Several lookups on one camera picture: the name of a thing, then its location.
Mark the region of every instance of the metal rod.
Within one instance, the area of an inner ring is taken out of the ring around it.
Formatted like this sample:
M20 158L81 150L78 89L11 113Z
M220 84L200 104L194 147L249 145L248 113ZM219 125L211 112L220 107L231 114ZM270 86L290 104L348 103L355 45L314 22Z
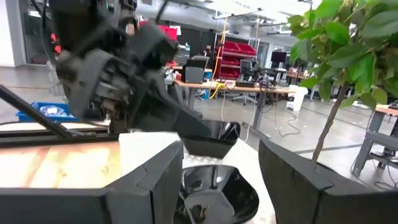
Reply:
M5 102L9 103L11 106L15 107L19 111L25 113L27 116L44 126L46 129L56 134L61 138L71 138L67 129L60 124L48 119L39 111L35 110L31 105L29 105L22 98L14 94L12 91L8 90L5 86L0 85L0 98Z

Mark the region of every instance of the white trash bin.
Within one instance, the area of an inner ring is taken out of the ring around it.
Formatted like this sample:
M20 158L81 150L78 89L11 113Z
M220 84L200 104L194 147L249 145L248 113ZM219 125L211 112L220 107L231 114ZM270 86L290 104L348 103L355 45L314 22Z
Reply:
M289 88L295 91L295 93L288 94L288 97L294 97L294 101L286 102L286 108L293 111L300 111L301 105L304 101L304 96L308 94L308 89L297 85L289 85Z

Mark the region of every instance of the orange cable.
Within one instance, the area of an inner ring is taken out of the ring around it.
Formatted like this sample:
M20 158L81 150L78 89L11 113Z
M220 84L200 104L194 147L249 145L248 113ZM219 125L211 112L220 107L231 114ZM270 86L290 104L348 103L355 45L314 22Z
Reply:
M221 36L221 43L225 43L225 30L226 30L227 21L228 21L228 16L225 17L223 34L222 34L222 36ZM220 46L220 47L218 48L217 58L216 58L216 65L215 65L215 68L214 68L214 71L213 71L213 75L211 76L211 80L210 80L209 96L210 96L210 92L211 92L211 84L212 84L212 81L214 80L214 75L215 75L216 72L217 72L218 60L219 60L219 58L220 58L221 49L224 49L224 46Z

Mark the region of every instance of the metal frame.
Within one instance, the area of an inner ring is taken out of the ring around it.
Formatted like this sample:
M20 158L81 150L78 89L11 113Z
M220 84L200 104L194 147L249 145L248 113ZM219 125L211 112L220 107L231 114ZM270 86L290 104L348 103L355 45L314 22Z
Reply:
M371 149L374 143L386 146L388 148L388 152L398 151L398 138L379 133L381 124L384 119L384 115L386 114L383 112L379 111L374 112L374 116L372 118L368 130L366 131L365 139L361 146L361 150L359 151L359 154L356 158L354 169L352 171L353 175L355 175L356 177L359 177L359 175L361 175L361 171L365 166L366 161L370 159L375 159L381 162L383 164L379 165L381 167L385 167L386 164L391 164L391 162L389 162L389 159L392 156L389 157L388 154L386 154L386 157L379 157L374 154L371 154Z
M118 140L118 135L108 134L106 127L67 129L44 116L3 85L0 85L0 98L45 128L45 130L0 131L0 148Z

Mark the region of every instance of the red shelf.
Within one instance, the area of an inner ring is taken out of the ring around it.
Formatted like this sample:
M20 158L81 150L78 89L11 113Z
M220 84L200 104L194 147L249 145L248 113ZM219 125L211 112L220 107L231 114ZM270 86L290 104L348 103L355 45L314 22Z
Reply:
M238 79L239 72L237 72L236 69L233 69L233 68L221 68L220 78L232 79L232 80Z
M248 44L225 42L222 48L215 77L227 80L236 80L240 74L241 59L256 58L256 51Z
M227 64L221 64L222 67L224 68L235 68L235 69L241 69L240 65L227 65Z

